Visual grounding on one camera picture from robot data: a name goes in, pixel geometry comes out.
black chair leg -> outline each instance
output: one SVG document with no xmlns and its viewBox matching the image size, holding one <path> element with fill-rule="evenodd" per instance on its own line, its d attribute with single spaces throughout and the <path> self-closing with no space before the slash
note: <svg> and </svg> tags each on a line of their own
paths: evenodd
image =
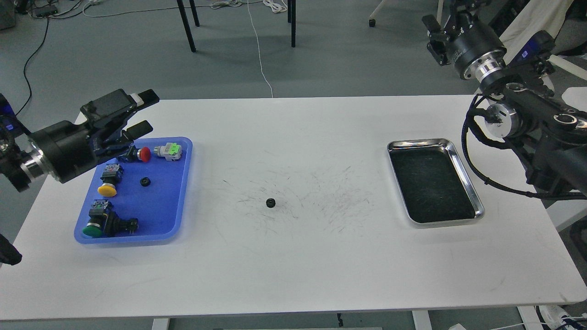
<svg viewBox="0 0 587 330">
<path fill-rule="evenodd" d="M 292 22 L 292 0 L 288 0 L 288 23 Z"/>
<path fill-rule="evenodd" d="M 190 24 L 187 22 L 187 15 L 185 14 L 185 7 L 183 5 L 183 0 L 177 0 L 177 7 L 180 10 L 181 21 L 184 24 L 185 35 L 187 36 L 187 41 L 190 43 L 191 52 L 195 53 L 194 38 L 191 35 Z"/>
<path fill-rule="evenodd" d="M 288 0 L 291 8 L 292 47 L 295 47 L 295 0 Z"/>
<path fill-rule="evenodd" d="M 194 22 L 197 27 L 200 27 L 200 20 L 198 19 L 198 12 L 195 10 L 194 0 L 190 0 L 191 14 L 194 16 Z"/>
</svg>

black cable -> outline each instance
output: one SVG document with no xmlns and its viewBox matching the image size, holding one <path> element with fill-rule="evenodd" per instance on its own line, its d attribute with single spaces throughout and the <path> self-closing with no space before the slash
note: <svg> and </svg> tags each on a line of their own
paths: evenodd
<svg viewBox="0 0 587 330">
<path fill-rule="evenodd" d="M 26 76 L 26 66 L 29 64 L 29 61 L 33 58 L 33 56 L 35 56 L 35 54 L 39 52 L 39 50 L 41 49 L 43 44 L 45 44 L 45 39 L 47 39 L 47 31 L 49 31 L 49 18 L 47 19 L 47 26 L 45 27 L 45 35 L 43 35 L 43 41 L 41 42 L 39 47 L 37 47 L 35 52 L 29 56 L 29 58 L 26 60 L 24 69 L 22 69 L 22 74 L 25 76 L 26 85 L 29 86 L 29 98 L 26 100 L 25 104 L 22 105 L 22 108 L 20 110 L 18 110 L 18 112 L 15 114 L 15 116 L 18 116 L 18 114 L 22 111 L 22 109 L 24 109 L 25 106 L 29 103 L 29 101 L 31 101 L 31 98 L 33 96 L 33 90 L 31 89 L 31 83 L 29 82 L 29 78 L 27 78 L 27 76 Z"/>
<path fill-rule="evenodd" d="M 479 104 L 481 104 L 481 102 L 483 100 L 485 100 L 485 97 L 482 97 L 478 102 L 476 102 L 478 97 L 479 97 L 479 95 L 476 95 L 475 98 L 473 99 L 473 101 L 471 102 L 470 110 L 475 109 Z M 587 200 L 587 196 L 583 195 L 582 193 L 564 193 L 564 194 L 558 194 L 558 195 L 545 194 L 545 193 L 533 193 L 531 191 L 522 191 L 522 190 L 509 188 L 507 186 L 504 186 L 501 183 L 498 183 L 498 182 L 490 179 L 488 176 L 486 176 L 481 171 L 479 171 L 479 169 L 476 168 L 475 165 L 473 165 L 473 162 L 471 161 L 471 159 L 469 157 L 469 151 L 468 151 L 468 147 L 467 147 L 467 133 L 468 133 L 468 131 L 469 131 L 468 119 L 465 119 L 465 122 L 463 123 L 463 129 L 461 131 L 461 145 L 463 147 L 463 156 L 465 157 L 465 160 L 467 161 L 467 164 L 469 165 L 469 167 L 471 167 L 471 170 L 473 171 L 473 173 L 475 173 L 475 175 L 479 179 L 481 179 L 483 181 L 483 183 L 485 183 L 491 187 L 497 188 L 499 190 L 506 191 L 508 193 L 518 194 L 518 195 L 531 197 L 531 198 L 540 198 L 543 200 Z"/>
<path fill-rule="evenodd" d="M 78 2 L 77 2 L 75 5 L 73 5 L 73 7 L 71 7 L 69 10 L 62 12 L 61 14 L 52 15 L 52 16 L 50 16 L 49 18 L 55 19 L 55 18 L 57 18 L 57 17 L 59 17 L 59 16 L 63 16 L 63 15 L 65 15 L 65 14 L 67 14 L 68 12 L 71 12 L 71 11 L 73 11 L 73 10 L 77 9 L 77 8 L 79 7 L 79 5 L 82 3 L 82 1 L 83 1 L 83 0 L 79 0 L 79 1 L 78 1 Z M 77 15 L 79 15 L 79 14 L 81 14 L 81 13 L 82 13 L 82 12 L 79 12 L 79 13 L 77 13 L 76 15 L 73 15 L 73 16 L 70 16 L 70 17 L 77 16 Z"/>
</svg>

table leg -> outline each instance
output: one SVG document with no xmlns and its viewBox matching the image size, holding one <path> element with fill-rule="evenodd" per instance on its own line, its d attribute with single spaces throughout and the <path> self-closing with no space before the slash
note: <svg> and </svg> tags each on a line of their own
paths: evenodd
<svg viewBox="0 0 587 330">
<path fill-rule="evenodd" d="M 180 10 L 181 21 L 184 24 L 185 35 L 187 36 L 187 41 L 190 43 L 191 52 L 195 53 L 194 38 L 191 36 L 190 24 L 187 22 L 187 15 L 185 14 L 185 7 L 183 5 L 183 0 L 177 0 L 177 7 Z"/>
<path fill-rule="evenodd" d="M 194 0 L 190 0 L 191 14 L 194 16 L 194 22 L 197 27 L 200 27 L 200 20 L 198 19 L 198 12 L 195 10 Z"/>
<path fill-rule="evenodd" d="M 153 319 L 153 326 L 151 330 L 168 330 L 169 329 L 169 319 L 168 318 L 156 318 Z"/>
<path fill-rule="evenodd" d="M 412 311 L 411 317 L 414 319 L 416 330 L 432 330 L 428 311 Z"/>
<path fill-rule="evenodd" d="M 288 0 L 291 8 L 291 24 L 292 24 L 292 47 L 295 47 L 295 0 Z"/>
</svg>

white table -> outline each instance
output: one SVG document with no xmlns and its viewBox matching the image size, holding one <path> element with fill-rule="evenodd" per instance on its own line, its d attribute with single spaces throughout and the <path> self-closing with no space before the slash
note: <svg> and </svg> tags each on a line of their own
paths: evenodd
<svg viewBox="0 0 587 330">
<path fill-rule="evenodd" d="M 411 224 L 394 140 L 460 148 L 470 96 L 167 100 L 147 137 L 187 136 L 183 222 L 165 245 L 88 246 L 73 228 L 93 173 L 47 179 L 0 270 L 0 319 L 381 311 L 563 304 L 587 290 L 540 201 L 471 176 L 486 209 Z M 471 138 L 479 168 L 517 188 L 510 151 Z M 269 209 L 265 200 L 275 198 Z"/>
</svg>

white cable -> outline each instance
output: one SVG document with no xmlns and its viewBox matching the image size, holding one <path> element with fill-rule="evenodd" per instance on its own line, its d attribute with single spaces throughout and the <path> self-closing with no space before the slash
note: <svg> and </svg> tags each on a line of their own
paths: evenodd
<svg viewBox="0 0 587 330">
<path fill-rule="evenodd" d="M 288 6 L 285 4 L 285 1 L 281 0 L 281 3 L 283 5 L 276 4 L 273 2 L 273 0 L 263 0 L 263 4 L 265 6 L 271 8 L 271 11 L 274 12 L 275 14 L 280 13 L 280 12 L 285 12 L 288 10 Z"/>
<path fill-rule="evenodd" d="M 258 4 L 262 2 L 261 0 L 258 1 L 252 1 L 251 4 Z M 198 5 L 196 7 L 200 8 L 200 7 L 209 7 L 211 9 L 220 9 L 220 8 L 224 8 L 224 7 L 240 7 L 242 4 L 244 4 L 245 2 L 243 0 L 226 0 L 226 1 L 219 1 L 216 0 L 215 2 L 209 4 L 209 5 Z M 88 15 L 86 14 L 86 10 L 88 8 L 90 8 L 92 6 L 92 2 L 90 1 L 88 4 L 86 4 L 83 9 L 82 9 L 82 13 L 84 14 L 84 16 L 87 17 L 92 17 L 92 18 L 102 18 L 102 17 L 113 17 L 113 16 L 119 16 L 119 15 L 124 15 L 124 14 L 130 14 L 133 12 L 152 12 L 152 11 L 165 11 L 168 9 L 177 9 L 177 7 L 166 7 L 166 8 L 156 8 L 156 9 L 144 9 L 144 10 L 140 10 L 140 11 L 127 11 L 127 12 L 119 12 L 116 14 L 109 14 L 109 15 L 98 15 L 98 16 L 92 16 L 92 15 Z"/>
<path fill-rule="evenodd" d="M 269 88 L 271 89 L 271 98 L 274 98 L 273 87 L 271 87 L 271 84 L 267 81 L 267 78 L 265 77 L 265 74 L 263 73 L 263 63 L 261 62 L 261 46 L 259 46 L 259 35 L 257 34 L 257 29 L 255 29 L 255 25 L 253 24 L 253 16 L 251 15 L 251 9 L 249 8 L 249 0 L 247 0 L 247 10 L 249 11 L 249 17 L 251 18 L 251 25 L 253 26 L 253 31 L 255 31 L 255 37 L 257 38 L 257 50 L 259 51 L 259 65 L 261 67 L 261 74 L 263 75 L 263 79 L 265 79 L 265 82 L 267 83 L 267 85 L 269 85 Z"/>
<path fill-rule="evenodd" d="M 548 323 L 544 323 L 544 322 L 524 322 L 524 323 L 518 323 L 518 324 L 514 324 L 514 325 L 502 326 L 501 328 L 494 328 L 494 329 L 491 329 L 491 330 L 502 330 L 502 329 L 513 328 L 515 326 L 524 325 L 524 324 L 544 324 L 544 325 L 548 325 Z"/>
</svg>

